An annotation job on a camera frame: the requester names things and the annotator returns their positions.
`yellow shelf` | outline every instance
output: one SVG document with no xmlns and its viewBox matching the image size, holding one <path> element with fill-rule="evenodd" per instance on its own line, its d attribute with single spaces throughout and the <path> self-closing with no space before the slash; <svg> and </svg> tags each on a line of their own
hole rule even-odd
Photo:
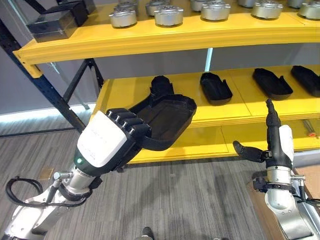
<svg viewBox="0 0 320 240">
<path fill-rule="evenodd" d="M 307 66 L 317 75 L 320 74 L 320 65 Z M 319 117 L 320 98 L 313 97 L 306 92 L 297 80 L 291 75 L 292 66 L 273 66 L 265 69 L 274 72 L 278 77 L 284 76 L 290 85 L 293 94 L 286 100 L 273 101 L 274 107 L 283 120 Z M 266 116 L 268 109 L 265 101 L 267 97 L 261 91 L 252 77 L 253 69 L 235 69 L 229 71 L 245 105 L 252 116 Z"/>
<path fill-rule="evenodd" d="M 320 73 L 320 66 L 306 66 Z M 284 75 L 293 89 L 286 100 L 274 101 L 282 120 L 320 118 L 320 98 L 309 95 L 290 76 L 290 66 L 267 67 L 278 76 Z M 221 79 L 226 79 L 233 97 L 222 106 L 212 106 L 205 98 L 200 86 L 202 73 L 167 75 L 173 83 L 176 94 L 183 94 L 195 100 L 197 111 L 190 128 L 263 123 L 267 115 L 267 97 L 252 79 L 253 68 L 215 71 Z M 106 112 L 110 108 L 130 108 L 142 101 L 150 93 L 154 77 L 132 77 L 107 80 L 99 94 L 95 110 Z"/>
<path fill-rule="evenodd" d="M 143 149 L 132 164 L 224 156 L 228 152 L 220 127 L 188 128 L 165 151 Z"/>
<path fill-rule="evenodd" d="M 41 43 L 33 39 L 15 55 L 31 69 L 35 64 L 75 59 L 209 47 L 317 43 L 320 39 L 320 23 L 300 19 L 292 10 L 275 20 L 261 20 L 252 17 L 250 9 L 239 7 L 235 0 L 227 0 L 231 4 L 228 20 L 207 22 L 190 10 L 189 0 L 172 0 L 173 5 L 184 8 L 183 24 L 163 28 L 146 16 L 146 2 L 140 1 L 138 23 L 132 27 L 112 28 L 108 15 L 115 3 L 102 5 L 69 39 Z"/>
<path fill-rule="evenodd" d="M 319 133 L 320 120 L 311 119 L 310 122 Z M 320 148 L 320 139 L 307 136 L 301 120 L 284 121 L 283 124 L 292 128 L 295 151 Z M 245 146 L 266 150 L 266 135 L 264 123 L 188 128 L 168 150 L 156 152 L 143 149 L 130 164 L 236 156 L 232 145 L 234 140 Z"/>
</svg>

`shelf post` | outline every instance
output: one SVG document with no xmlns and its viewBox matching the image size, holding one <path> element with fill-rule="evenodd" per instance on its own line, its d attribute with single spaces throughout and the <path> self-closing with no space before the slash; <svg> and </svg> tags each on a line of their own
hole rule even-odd
<svg viewBox="0 0 320 240">
<path fill-rule="evenodd" d="M 66 118 L 66 120 L 78 130 L 82 132 L 85 129 L 85 124 L 80 118 L 71 110 L 68 103 L 52 86 L 43 72 L 33 64 L 28 64 L 24 61 L 17 52 L 21 46 L 16 41 L 11 32 L 7 29 L 4 23 L 0 20 L 0 46 L 13 60 L 13 62 L 21 69 L 25 76 L 32 82 L 36 88 L 44 95 L 44 97 Z"/>
</svg>

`black box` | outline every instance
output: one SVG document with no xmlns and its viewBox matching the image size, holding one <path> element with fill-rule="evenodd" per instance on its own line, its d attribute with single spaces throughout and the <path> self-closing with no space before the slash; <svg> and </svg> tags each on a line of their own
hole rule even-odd
<svg viewBox="0 0 320 240">
<path fill-rule="evenodd" d="M 58 0 L 57 3 L 59 5 L 66 4 L 66 3 L 75 3 L 75 2 L 83 2 L 86 8 L 86 11 L 88 14 L 91 14 L 94 10 L 96 10 L 96 5 L 94 3 L 94 0 Z"/>
<path fill-rule="evenodd" d="M 41 14 L 26 26 L 38 43 L 68 39 L 78 28 L 70 10 Z"/>
<path fill-rule="evenodd" d="M 61 12 L 66 10 L 71 11 L 78 27 L 81 27 L 82 24 L 84 24 L 85 21 L 88 19 L 86 6 L 82 1 L 68 2 L 58 6 L 53 6 L 53 7 L 50 7 L 48 10 L 46 10 L 44 13 L 50 14 L 50 13 L 56 13 L 56 12 Z"/>
</svg>

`black tray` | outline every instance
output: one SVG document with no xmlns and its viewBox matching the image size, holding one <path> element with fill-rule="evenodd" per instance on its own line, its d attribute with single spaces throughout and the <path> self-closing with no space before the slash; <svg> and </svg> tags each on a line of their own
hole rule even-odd
<svg viewBox="0 0 320 240">
<path fill-rule="evenodd" d="M 309 94 L 320 97 L 320 76 L 304 66 L 293 66 L 291 74 Z"/>
<path fill-rule="evenodd" d="M 226 80 L 221 81 L 218 75 L 211 72 L 202 74 L 200 84 L 206 99 L 212 105 L 224 105 L 233 96 Z"/>
<path fill-rule="evenodd" d="M 191 123 L 196 113 L 195 101 L 174 94 L 172 84 L 164 76 L 155 77 L 150 95 L 129 110 L 151 127 L 151 137 L 145 137 L 141 147 L 163 151 L 168 149 Z"/>
<path fill-rule="evenodd" d="M 256 68 L 253 78 L 265 94 L 273 100 L 286 99 L 294 92 L 284 76 L 278 78 L 272 71 L 264 68 Z"/>
</svg>

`metal cylinder part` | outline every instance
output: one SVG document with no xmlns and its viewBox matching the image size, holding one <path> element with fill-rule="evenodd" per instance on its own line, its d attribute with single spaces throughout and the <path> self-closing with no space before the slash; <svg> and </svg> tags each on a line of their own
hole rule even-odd
<svg viewBox="0 0 320 240">
<path fill-rule="evenodd" d="M 127 8 L 116 8 L 109 17 L 115 28 L 129 27 L 137 23 L 136 11 Z"/>
<path fill-rule="evenodd" d="M 293 9 L 299 9 L 302 6 L 304 0 L 287 0 L 287 5 Z"/>
<path fill-rule="evenodd" d="M 291 184 L 291 169 L 285 166 L 267 168 L 267 180 L 270 183 Z"/>
<path fill-rule="evenodd" d="M 201 17 L 210 21 L 226 20 L 229 17 L 230 5 L 223 0 L 208 1 L 202 5 Z"/>
<path fill-rule="evenodd" d="M 320 1 L 310 1 L 309 3 L 303 3 L 298 15 L 303 18 L 311 20 L 320 19 Z"/>
<path fill-rule="evenodd" d="M 149 16 L 154 16 L 156 10 L 159 10 L 163 6 L 169 4 L 170 0 L 151 0 L 145 5 L 146 14 Z"/>
<path fill-rule="evenodd" d="M 137 1 L 122 1 L 114 7 L 114 10 L 116 10 L 116 9 L 129 9 L 131 11 L 135 11 L 135 14 L 138 15 L 138 2 Z"/>
<path fill-rule="evenodd" d="M 238 0 L 238 4 L 240 6 L 248 8 L 248 9 L 253 8 L 255 3 L 256 3 L 256 0 Z"/>
<path fill-rule="evenodd" d="M 190 6 L 192 11 L 201 12 L 202 4 L 205 4 L 208 0 L 191 0 Z"/>
<path fill-rule="evenodd" d="M 73 177 L 70 179 L 65 179 L 63 185 L 72 194 L 81 195 L 89 191 L 89 186 L 95 179 L 94 176 L 85 174 L 78 168 L 73 168 Z"/>
<path fill-rule="evenodd" d="M 254 4 L 251 15 L 261 19 L 277 19 L 282 9 L 283 5 L 275 0 L 260 0 Z"/>
<path fill-rule="evenodd" d="M 178 6 L 165 5 L 154 11 L 155 24 L 160 26 L 174 26 L 183 23 L 184 10 Z"/>
</svg>

